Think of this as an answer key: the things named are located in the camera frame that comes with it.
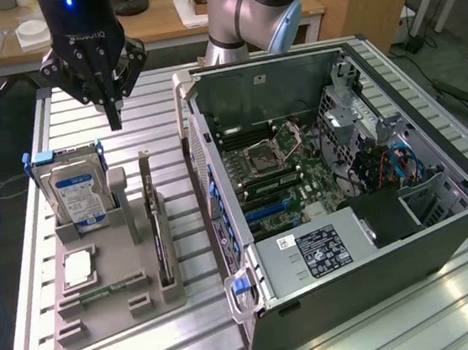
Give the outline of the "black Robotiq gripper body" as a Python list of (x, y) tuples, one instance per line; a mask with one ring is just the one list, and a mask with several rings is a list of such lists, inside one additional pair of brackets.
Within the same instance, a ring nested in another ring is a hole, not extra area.
[(50, 31), (50, 49), (64, 60), (80, 46), (115, 102), (113, 70), (124, 47), (124, 29), (111, 0), (37, 0)]

